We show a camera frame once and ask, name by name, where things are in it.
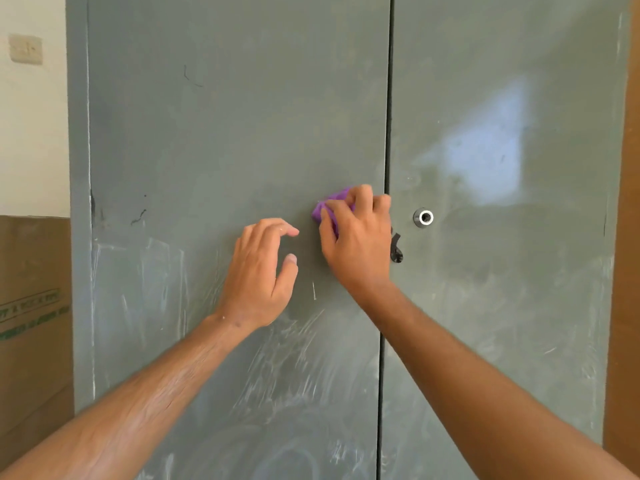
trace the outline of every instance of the black marker scribble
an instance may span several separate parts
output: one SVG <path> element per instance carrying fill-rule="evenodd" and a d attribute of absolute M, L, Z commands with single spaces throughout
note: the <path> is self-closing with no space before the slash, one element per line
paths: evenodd
<path fill-rule="evenodd" d="M 194 86 L 198 87 L 198 88 L 203 88 L 204 86 L 201 84 L 198 84 L 197 82 L 192 81 L 191 79 L 189 79 L 187 77 L 187 65 L 184 66 L 184 78 L 186 80 L 188 80 L 190 83 L 192 83 Z"/>
<path fill-rule="evenodd" d="M 131 225 L 135 224 L 136 222 L 140 222 L 142 220 L 142 216 L 145 215 L 146 211 L 147 209 L 144 209 L 142 212 L 140 212 L 140 217 L 138 217 L 137 219 L 133 219 L 131 221 Z"/>

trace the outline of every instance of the purple sponge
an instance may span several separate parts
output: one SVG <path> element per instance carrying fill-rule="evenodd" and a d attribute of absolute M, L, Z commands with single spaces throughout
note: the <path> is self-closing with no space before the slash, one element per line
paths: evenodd
<path fill-rule="evenodd" d="M 314 220 L 318 223 L 322 222 L 322 214 L 321 211 L 322 209 L 326 209 L 327 212 L 329 212 L 329 217 L 331 217 L 331 220 L 333 222 L 333 232 L 335 233 L 335 236 L 338 237 L 338 222 L 336 222 L 335 220 L 335 216 L 333 215 L 333 212 L 331 209 L 329 209 L 329 207 L 326 206 L 325 202 L 327 200 L 344 200 L 348 193 L 349 190 L 351 189 L 351 187 L 347 187 L 345 190 L 341 190 L 338 193 L 334 193 L 329 195 L 329 197 L 325 198 L 324 200 L 318 202 L 318 205 L 316 205 L 316 208 L 314 209 L 313 212 L 311 212 L 311 217 L 314 218 Z"/>

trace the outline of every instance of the gray metal cabinet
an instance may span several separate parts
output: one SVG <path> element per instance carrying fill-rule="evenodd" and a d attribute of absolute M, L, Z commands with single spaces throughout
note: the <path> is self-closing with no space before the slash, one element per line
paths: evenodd
<path fill-rule="evenodd" d="M 396 0 L 393 279 L 602 439 L 628 0 Z M 416 209 L 434 214 L 426 228 Z M 387 347 L 384 479 L 473 474 Z"/>
<path fill-rule="evenodd" d="M 627 2 L 395 0 L 393 20 L 392 277 L 598 441 Z M 281 249 L 300 265 L 290 306 L 138 478 L 472 477 L 388 346 L 378 370 L 309 215 L 345 186 L 383 190 L 390 0 L 67 10 L 76 407 L 210 313 L 236 235 L 279 216 L 301 230 Z"/>
<path fill-rule="evenodd" d="M 236 236 L 283 217 L 301 231 L 281 247 L 300 266 L 290 306 L 228 357 L 139 478 L 373 478 L 380 336 L 310 213 L 354 182 L 383 190 L 388 0 L 88 0 L 88 19 L 93 296 L 91 319 L 76 314 L 91 343 L 76 341 L 77 407 L 210 313 Z"/>

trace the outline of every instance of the light switch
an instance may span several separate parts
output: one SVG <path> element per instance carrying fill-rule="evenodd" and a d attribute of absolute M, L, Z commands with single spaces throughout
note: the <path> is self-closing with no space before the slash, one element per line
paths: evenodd
<path fill-rule="evenodd" d="M 33 35 L 9 35 L 9 55 L 13 62 L 42 65 L 42 39 Z"/>

